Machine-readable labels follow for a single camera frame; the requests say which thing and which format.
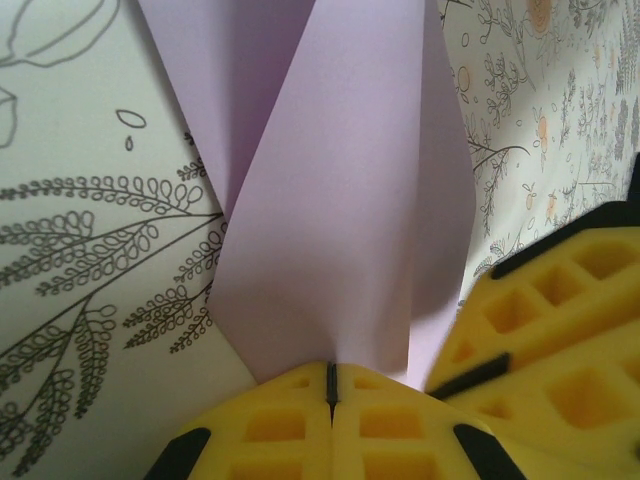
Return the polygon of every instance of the leaf illustration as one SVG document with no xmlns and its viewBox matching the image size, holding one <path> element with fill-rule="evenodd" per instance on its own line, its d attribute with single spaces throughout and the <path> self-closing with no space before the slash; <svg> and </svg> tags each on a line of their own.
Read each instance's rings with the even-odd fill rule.
<svg viewBox="0 0 640 480">
<path fill-rule="evenodd" d="M 218 265 L 220 250 L 222 249 L 222 240 L 224 232 L 227 231 L 227 223 L 220 225 L 220 232 L 215 230 L 209 232 L 206 242 L 201 242 L 191 256 L 185 260 L 184 265 L 180 265 L 178 270 L 180 275 L 173 277 L 178 283 L 184 283 L 191 280 L 194 275 L 200 275 L 202 272 L 211 271 L 214 273 L 215 266 Z"/>
<path fill-rule="evenodd" d="M 113 305 L 106 305 L 100 310 L 84 312 L 78 318 L 74 339 L 80 361 L 80 395 L 76 404 L 76 418 L 82 418 L 87 413 L 102 387 L 107 373 L 111 330 L 116 326 L 111 317 L 115 313 Z"/>
<path fill-rule="evenodd" d="M 475 271 L 473 272 L 473 276 L 477 277 L 478 275 L 482 275 L 483 273 L 489 271 L 492 266 L 493 266 L 493 260 L 491 258 L 491 255 L 489 255 L 487 258 L 485 258 L 484 260 L 482 260 L 482 262 L 478 264 Z"/>
<path fill-rule="evenodd" d="M 69 332 L 49 325 L 11 347 L 0 362 L 0 396 L 36 364 L 60 355 L 68 336 Z"/>
<path fill-rule="evenodd" d="M 62 425 L 67 419 L 73 370 L 54 371 L 42 386 L 37 400 L 38 416 L 31 436 L 31 442 L 13 474 L 20 477 L 27 473 L 51 445 L 54 436 L 62 431 Z"/>
<path fill-rule="evenodd" d="M 24 224 L 4 225 L 0 227 L 0 245 L 32 245 L 35 249 L 31 250 L 31 254 L 42 256 L 58 247 L 90 238 L 94 219 L 93 213 L 85 210 Z"/>
<path fill-rule="evenodd" d="M 71 266 L 62 275 L 42 282 L 36 292 L 42 296 L 57 295 L 116 272 L 126 271 L 132 261 L 151 249 L 152 240 L 158 238 L 158 235 L 158 229 L 151 221 L 146 221 L 96 237 L 83 245 L 83 254 L 74 257 Z"/>
<path fill-rule="evenodd" d="M 121 123 L 129 128 L 144 128 L 147 126 L 145 118 L 132 110 L 118 109 L 116 110 L 116 116 Z"/>
<path fill-rule="evenodd" d="M 207 171 L 204 169 L 202 158 L 200 157 L 198 157 L 195 162 L 189 163 L 189 165 L 183 165 L 181 169 L 176 170 L 176 173 L 183 182 L 207 176 Z"/>
<path fill-rule="evenodd" d="M 206 333 L 207 327 L 212 325 L 213 319 L 209 316 L 209 309 L 206 307 L 200 308 L 200 313 L 193 318 L 193 321 L 187 326 L 183 334 L 171 345 L 169 352 L 177 353 L 190 347 L 193 342 Z"/>
<path fill-rule="evenodd" d="M 629 107 L 627 101 L 623 98 L 620 101 L 620 111 L 618 112 L 618 125 L 615 131 L 616 146 L 614 149 L 615 159 L 622 161 L 623 150 L 625 146 L 625 130 L 627 128 L 627 118 L 629 116 Z"/>
<path fill-rule="evenodd" d="M 504 242 L 496 240 L 489 247 L 489 251 L 498 257 L 504 257 Z"/>
<path fill-rule="evenodd" d="M 191 132 L 184 132 L 184 137 L 183 139 L 192 147 L 196 146 L 196 142 L 193 139 L 193 135 L 191 135 Z"/>
<path fill-rule="evenodd" d="M 144 326 L 127 341 L 125 348 L 138 347 L 156 340 L 167 332 L 173 331 L 176 327 L 184 325 L 187 321 L 197 327 L 193 327 L 192 330 L 190 330 L 191 327 L 188 327 L 170 351 L 173 353 L 191 345 L 187 340 L 191 339 L 192 342 L 193 339 L 204 333 L 203 329 L 212 324 L 207 320 L 208 314 L 202 310 L 195 317 L 193 314 L 193 304 L 196 300 L 202 299 L 203 303 L 206 302 L 210 292 L 211 282 L 191 297 L 187 295 L 187 289 L 183 285 L 175 289 L 170 288 L 164 294 L 156 295 L 153 300 L 147 302 L 145 307 L 139 307 L 124 321 L 124 326 L 128 328 L 144 323 Z"/>
<path fill-rule="evenodd" d="M 6 148 L 13 142 L 18 128 L 18 99 L 0 87 L 0 148 Z"/>
<path fill-rule="evenodd" d="M 165 215 L 168 212 L 188 213 L 189 208 L 202 199 L 204 191 L 199 186 L 187 188 L 183 184 L 175 188 L 168 180 L 140 177 L 54 178 L 34 180 L 17 188 L 0 190 L 0 201 L 25 200 L 38 196 L 54 196 L 91 199 L 94 202 L 115 203 L 130 206 L 143 212 Z"/>
<path fill-rule="evenodd" d="M 10 55 L 0 67 L 27 63 L 52 67 L 73 60 L 95 45 L 118 13 L 120 0 L 59 0 L 51 16 L 47 0 L 26 0 L 8 41 Z"/>
<path fill-rule="evenodd" d="M 33 426 L 22 417 L 15 402 L 0 408 L 0 462 L 22 445 L 32 431 Z"/>
<path fill-rule="evenodd" d="M 640 109 L 638 108 L 638 97 L 633 104 L 633 114 L 631 115 L 631 146 L 633 150 L 638 150 L 638 137 L 640 136 Z"/>
</svg>

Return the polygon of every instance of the black slot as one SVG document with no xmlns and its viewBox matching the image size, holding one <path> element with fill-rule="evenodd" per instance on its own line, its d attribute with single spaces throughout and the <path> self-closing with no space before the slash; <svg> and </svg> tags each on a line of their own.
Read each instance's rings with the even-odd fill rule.
<svg viewBox="0 0 640 480">
<path fill-rule="evenodd" d="M 169 442 L 144 480 L 187 480 L 196 466 L 211 432 L 196 428 Z"/>
<path fill-rule="evenodd" d="M 444 382 L 435 390 L 427 393 L 438 400 L 444 400 L 504 375 L 509 371 L 510 363 L 511 354 L 502 353 L 497 357 L 481 363 L 480 365 L 473 367 L 471 370 L 467 370 L 457 377 Z"/>
<path fill-rule="evenodd" d="M 527 480 L 496 437 L 466 423 L 453 427 L 480 480 Z"/>
<path fill-rule="evenodd" d="M 338 398 L 338 367 L 335 363 L 327 364 L 327 403 L 329 404 L 329 412 L 331 415 L 331 425 L 333 425 L 333 415 L 336 405 L 340 399 Z"/>
</svg>

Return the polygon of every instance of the line drawing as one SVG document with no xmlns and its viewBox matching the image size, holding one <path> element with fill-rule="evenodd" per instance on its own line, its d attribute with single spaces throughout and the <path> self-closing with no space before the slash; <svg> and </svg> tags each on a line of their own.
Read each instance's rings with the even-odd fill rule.
<svg viewBox="0 0 640 480">
<path fill-rule="evenodd" d="M 447 21 L 447 11 L 449 10 L 449 4 L 450 3 L 455 3 L 457 5 L 461 5 L 463 7 L 467 7 L 467 8 L 472 8 L 471 5 L 469 5 L 468 3 L 465 3 L 461 0 L 446 0 L 447 3 L 445 3 L 444 5 L 444 11 L 440 13 L 440 21 L 442 22 L 442 28 L 444 29 L 444 24 Z"/>
<path fill-rule="evenodd" d="M 10 126 L 8 128 L 6 136 L 4 137 L 4 142 L 0 143 L 0 148 L 7 148 L 11 146 L 11 144 L 13 143 L 13 138 L 16 135 L 16 130 L 18 130 L 18 97 L 0 87 L 0 115 L 2 114 L 3 110 L 7 108 L 9 109 L 8 119 L 10 122 Z M 0 123 L 0 142 L 2 142 L 3 140 L 2 126 L 3 125 Z"/>
<path fill-rule="evenodd" d="M 33 5 L 37 5 L 39 2 L 37 0 L 25 0 L 22 4 L 16 17 L 14 18 L 11 26 L 11 35 L 7 40 L 7 47 L 11 52 L 5 58 L 0 59 L 0 68 L 11 67 L 13 65 L 17 65 L 19 63 L 27 63 L 29 65 L 33 65 L 35 67 L 40 68 L 51 68 L 60 63 L 69 62 L 83 55 L 87 51 L 89 51 L 97 41 L 104 35 L 104 33 L 111 27 L 113 21 L 120 10 L 121 0 L 100 0 L 97 5 L 84 17 L 80 18 L 77 23 L 75 23 L 71 28 L 61 32 L 52 40 L 48 41 L 44 45 L 41 45 L 37 48 L 29 50 L 22 55 L 19 55 L 15 51 L 15 43 L 19 38 L 20 34 L 20 24 L 25 19 L 25 14 L 29 10 L 29 7 Z M 87 25 L 93 26 L 96 23 L 97 31 L 94 31 L 92 35 L 89 35 L 88 42 L 84 43 L 79 48 L 69 48 L 69 47 L 78 47 L 74 45 L 71 40 L 73 40 L 74 34 L 75 37 L 80 37 L 80 34 L 84 30 L 83 27 Z M 39 61 L 37 59 L 38 55 L 49 53 L 51 54 L 51 50 L 54 47 L 58 47 L 59 45 L 67 46 L 69 50 L 72 52 L 65 52 L 64 50 L 60 52 L 62 55 L 57 58 L 42 59 Z"/>
<path fill-rule="evenodd" d="M 184 141 L 192 143 L 186 135 Z M 13 261 L 0 266 L 0 295 L 44 277 L 35 295 L 69 299 L 0 352 L 0 462 L 19 456 L 16 477 L 37 464 L 68 421 L 84 418 L 99 400 L 116 333 L 135 330 L 120 345 L 127 350 L 173 335 L 169 353 L 179 354 L 213 325 L 205 305 L 227 226 L 219 207 L 200 208 L 205 198 L 200 185 L 175 178 L 79 176 L 0 190 L 5 210 L 34 197 L 60 205 L 72 200 L 75 209 L 0 225 L 0 247 L 18 250 Z M 100 231 L 104 212 L 94 211 L 94 203 L 144 215 L 134 220 L 114 211 L 124 223 Z M 110 286 L 181 242 L 194 245 L 178 270 L 167 272 L 175 287 L 132 312 L 113 299 L 101 300 Z M 80 298 L 70 292 L 80 292 Z M 7 390 L 20 389 L 26 377 L 39 382 L 37 391 L 20 403 L 2 398 Z"/>
<path fill-rule="evenodd" d="M 109 30 L 120 10 L 121 1 L 98 0 L 88 13 L 72 22 L 70 28 L 57 33 L 42 45 L 31 46 L 26 48 L 25 52 L 21 52 L 21 44 L 25 42 L 29 44 L 29 40 L 33 40 L 21 36 L 21 25 L 23 22 L 29 22 L 28 14 L 32 11 L 31 9 L 43 8 L 40 6 L 46 4 L 38 0 L 24 0 L 11 22 L 11 33 L 6 42 L 9 54 L 0 58 L 0 69 L 19 64 L 51 68 L 80 57 L 93 48 Z M 78 9 L 68 9 L 60 13 L 72 17 L 78 14 L 76 10 Z M 5 119 L 8 118 L 8 123 L 0 123 L 0 149 L 11 146 L 18 129 L 18 97 L 0 86 L 0 115 L 6 108 L 9 108 L 10 112 L 5 117 Z"/>
<path fill-rule="evenodd" d="M 129 128 L 145 128 L 147 126 L 147 120 L 133 110 L 119 108 L 116 110 L 116 116 L 118 117 L 118 120 L 120 120 L 120 123 Z"/>
</svg>

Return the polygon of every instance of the black line art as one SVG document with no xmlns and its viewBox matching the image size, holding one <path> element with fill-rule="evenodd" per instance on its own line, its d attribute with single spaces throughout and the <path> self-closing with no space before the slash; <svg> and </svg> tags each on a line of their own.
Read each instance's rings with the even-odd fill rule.
<svg viewBox="0 0 640 480">
<path fill-rule="evenodd" d="M 84 15 L 80 8 L 62 12 L 67 17 L 80 16 L 71 18 L 71 27 L 57 32 L 53 38 L 38 45 L 35 44 L 36 39 L 28 37 L 30 31 L 40 32 L 42 29 L 33 28 L 29 22 L 32 19 L 39 21 L 43 13 L 37 9 L 41 8 L 43 2 L 24 0 L 11 23 L 11 33 L 6 43 L 9 54 L 0 58 L 0 69 L 18 64 L 51 68 L 89 51 L 113 24 L 120 10 L 121 0 L 93 0 L 93 3 L 93 8 Z M 11 146 L 17 128 L 18 98 L 0 87 L 0 149 Z"/>
<path fill-rule="evenodd" d="M 196 142 L 193 140 L 191 133 L 184 132 L 184 140 L 192 147 L 196 146 Z M 198 177 L 206 177 L 207 171 L 202 163 L 202 158 L 198 156 L 195 161 L 190 162 L 189 165 L 183 165 L 181 169 L 176 170 L 176 174 L 183 182 L 188 180 L 194 180 Z"/>
<path fill-rule="evenodd" d="M 511 234 L 509 234 L 509 236 L 507 236 L 506 240 L 504 238 L 501 238 L 500 240 L 494 241 L 489 246 L 489 251 L 491 252 L 491 254 L 488 255 L 487 257 L 485 257 L 478 264 L 478 266 L 476 267 L 476 269 L 473 272 L 473 276 L 477 277 L 478 275 L 483 275 L 484 273 L 486 273 L 489 270 L 491 270 L 491 268 L 495 264 L 506 260 L 507 258 L 511 257 L 512 255 L 515 255 L 520 250 L 522 250 L 524 248 L 524 244 L 520 241 L 521 232 L 522 232 L 522 229 L 520 229 L 520 231 L 518 231 L 518 234 L 516 235 L 515 240 L 511 244 L 511 248 L 509 248 L 508 250 L 506 248 L 506 240 L 509 240 L 509 237 L 511 236 Z"/>
<path fill-rule="evenodd" d="M 145 128 L 147 126 L 147 120 L 132 110 L 119 108 L 116 110 L 116 116 L 121 123 L 130 128 Z"/>
<path fill-rule="evenodd" d="M 491 55 L 487 53 L 484 67 L 489 73 L 489 78 L 484 83 L 492 92 L 496 92 L 495 100 L 487 98 L 487 111 L 493 115 L 493 125 L 500 128 L 501 118 L 511 115 L 511 97 L 518 90 L 520 84 L 527 81 L 527 76 L 520 77 L 518 67 L 513 62 L 509 62 L 507 67 L 502 53 L 496 58 L 495 63 Z"/>
<path fill-rule="evenodd" d="M 525 75 L 523 80 L 525 82 L 529 82 L 529 85 L 531 85 L 531 88 L 535 92 L 536 86 L 533 84 L 533 80 L 531 80 L 529 72 L 527 72 L 524 52 L 523 32 L 526 16 L 520 21 L 515 19 L 511 0 L 506 1 L 504 8 L 496 8 L 495 11 L 491 6 L 490 0 L 480 0 L 480 10 L 486 12 L 486 16 L 483 13 L 480 13 L 478 14 L 478 20 L 481 24 L 488 25 L 487 32 L 480 37 L 480 43 L 483 45 L 486 44 L 489 39 L 489 35 L 491 35 L 493 26 L 499 26 L 502 32 L 511 39 L 514 51 L 518 57 L 518 62 L 520 63 L 520 68 Z"/>
<path fill-rule="evenodd" d="M 560 148 L 564 146 L 564 142 L 569 138 L 571 132 L 571 124 L 569 123 L 569 107 L 573 101 L 573 96 L 576 93 L 576 72 L 572 68 L 569 72 L 569 79 L 567 80 L 567 86 L 562 93 L 562 110 L 560 113 L 560 120 L 562 121 L 562 129 L 560 131 Z"/>
<path fill-rule="evenodd" d="M 471 5 L 469 5 L 466 2 L 463 2 L 462 0 L 446 0 L 446 3 L 444 5 L 444 11 L 440 13 L 440 21 L 442 22 L 442 28 L 444 28 L 444 24 L 447 21 L 447 12 L 449 11 L 450 3 L 460 5 L 462 7 L 472 8 Z"/>
<path fill-rule="evenodd" d="M 85 288 L 78 300 L 71 300 L 62 311 L 0 352 L 0 397 L 19 388 L 27 376 L 41 377 L 43 368 L 48 372 L 38 380 L 40 387 L 30 400 L 0 404 L 0 461 L 27 444 L 14 468 L 15 476 L 26 474 L 38 462 L 62 431 L 70 411 L 77 419 L 83 418 L 99 398 L 112 337 L 124 318 L 124 326 L 140 327 L 125 348 L 146 344 L 181 327 L 170 348 L 172 353 L 192 345 L 213 325 L 205 302 L 226 223 L 219 210 L 192 211 L 203 196 L 198 185 L 126 176 L 34 180 L 0 190 L 4 208 L 47 197 L 56 202 L 106 203 L 116 210 L 134 209 L 144 215 L 142 220 L 128 220 L 106 231 L 99 228 L 98 211 L 90 209 L 0 226 L 0 246 L 22 250 L 13 262 L 0 268 L 0 294 L 23 280 L 47 275 L 49 278 L 36 287 L 37 295 L 63 296 Z M 198 241 L 172 277 L 176 288 L 157 294 L 128 317 L 126 312 L 119 313 L 117 305 L 98 298 L 129 272 L 178 242 L 192 236 L 202 238 L 205 229 L 206 240 Z M 191 280 L 202 275 L 208 276 L 206 286 L 189 293 Z"/>
<path fill-rule="evenodd" d="M 43 45 L 30 46 L 28 39 L 21 35 L 23 22 L 28 22 L 31 9 L 38 7 L 35 0 L 25 0 L 11 26 L 11 35 L 7 40 L 9 55 L 0 59 L 0 68 L 26 63 L 35 67 L 50 68 L 60 63 L 74 60 L 89 51 L 113 24 L 120 9 L 121 0 L 99 0 L 84 16 L 54 38 Z M 78 14 L 73 10 L 65 12 L 72 16 Z M 26 51 L 19 48 L 26 43 Z"/>
<path fill-rule="evenodd" d="M 491 235 L 491 218 L 495 210 L 495 194 L 498 185 L 507 176 L 507 166 L 511 151 L 521 150 L 531 156 L 529 150 L 520 145 L 509 145 L 499 149 L 491 146 L 491 124 L 484 119 L 480 119 L 480 130 L 476 130 L 475 115 L 465 117 L 465 131 L 467 134 L 467 144 L 469 153 L 474 162 L 473 172 L 476 183 L 480 181 L 485 167 L 490 168 L 491 177 L 484 184 L 484 202 L 480 206 L 482 213 L 482 226 L 485 238 Z"/>
<path fill-rule="evenodd" d="M 616 70 L 616 95 L 628 93 L 636 83 L 636 64 L 640 53 L 640 0 L 625 0 L 626 14 L 620 32 L 620 55 Z"/>
<path fill-rule="evenodd" d="M 0 148 L 11 146 L 18 129 L 18 98 L 0 87 Z"/>
<path fill-rule="evenodd" d="M 589 38 L 596 28 L 600 28 L 609 13 L 611 5 L 618 0 L 569 0 L 569 14 L 573 15 L 576 28 L 587 27 Z"/>
<path fill-rule="evenodd" d="M 622 155 L 624 150 L 624 137 L 627 128 L 627 118 L 629 116 L 629 107 L 627 101 L 623 98 L 620 101 L 620 110 L 618 112 L 618 125 L 616 126 L 615 137 L 616 146 L 614 149 L 614 157 L 617 161 L 622 161 Z"/>
<path fill-rule="evenodd" d="M 137 112 L 133 110 L 126 110 L 123 108 L 119 108 L 116 110 L 116 117 L 118 117 L 118 121 L 123 125 L 126 125 L 129 128 L 145 128 L 147 126 L 147 120 Z M 131 135 L 127 136 L 124 141 L 124 149 L 127 152 L 133 150 L 133 138 Z"/>
<path fill-rule="evenodd" d="M 638 107 L 638 98 L 633 104 L 633 113 L 631 116 L 631 146 L 634 151 L 638 150 L 638 138 L 640 137 L 640 108 Z"/>
</svg>

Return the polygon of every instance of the orange flower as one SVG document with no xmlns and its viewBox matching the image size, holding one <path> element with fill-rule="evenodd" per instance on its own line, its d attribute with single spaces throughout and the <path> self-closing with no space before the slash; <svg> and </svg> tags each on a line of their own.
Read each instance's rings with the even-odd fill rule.
<svg viewBox="0 0 640 480">
<path fill-rule="evenodd" d="M 558 197 L 556 197 L 555 190 L 549 194 L 549 204 L 547 205 L 547 222 L 550 222 L 553 218 L 553 215 L 556 213 L 556 202 Z"/>
<path fill-rule="evenodd" d="M 593 52 L 593 61 L 596 64 L 596 68 L 600 69 L 600 45 L 596 45 L 596 48 Z"/>
<path fill-rule="evenodd" d="M 540 147 L 542 148 L 542 153 L 547 153 L 547 117 L 540 117 L 538 121 L 538 137 L 540 138 Z"/>
<path fill-rule="evenodd" d="M 525 202 L 525 206 L 527 207 L 527 210 L 531 210 L 533 208 L 533 199 L 538 196 L 538 194 L 533 191 L 533 187 L 535 187 L 535 185 L 536 185 L 535 182 L 533 182 L 531 186 L 527 185 L 526 183 L 522 184 L 522 188 L 524 188 L 527 192 L 529 192 L 527 194 L 527 200 Z"/>
<path fill-rule="evenodd" d="M 551 0 L 527 0 L 527 10 L 536 33 L 539 35 L 547 33 L 551 23 Z"/>
<path fill-rule="evenodd" d="M 471 75 L 469 75 L 469 70 L 465 66 L 460 67 L 458 70 L 458 86 L 461 92 L 466 92 L 471 86 Z"/>
</svg>

